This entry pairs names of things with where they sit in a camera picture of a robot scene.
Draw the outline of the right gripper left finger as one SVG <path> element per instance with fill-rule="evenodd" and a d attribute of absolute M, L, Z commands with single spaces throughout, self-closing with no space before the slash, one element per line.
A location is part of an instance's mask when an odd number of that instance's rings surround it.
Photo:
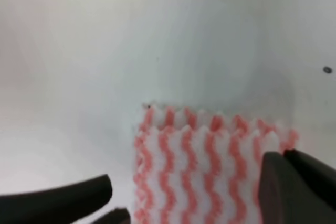
<path fill-rule="evenodd" d="M 263 156 L 258 199 L 264 223 L 335 223 L 335 206 L 319 198 L 277 152 Z"/>

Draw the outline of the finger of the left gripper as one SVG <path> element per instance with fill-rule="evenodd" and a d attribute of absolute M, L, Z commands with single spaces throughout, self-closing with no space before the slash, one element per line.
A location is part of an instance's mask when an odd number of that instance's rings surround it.
<path fill-rule="evenodd" d="M 1 195 L 1 223 L 73 223 L 105 206 L 112 192 L 105 174 L 49 190 Z"/>
<path fill-rule="evenodd" d="M 130 224 L 130 213 L 126 208 L 115 208 L 101 216 L 93 224 Z"/>

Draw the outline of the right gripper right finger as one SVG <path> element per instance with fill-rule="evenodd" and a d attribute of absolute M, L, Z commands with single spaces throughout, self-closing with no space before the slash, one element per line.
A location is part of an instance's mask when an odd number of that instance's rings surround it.
<path fill-rule="evenodd" d="M 296 149 L 286 150 L 283 156 L 319 198 L 335 206 L 334 168 Z"/>

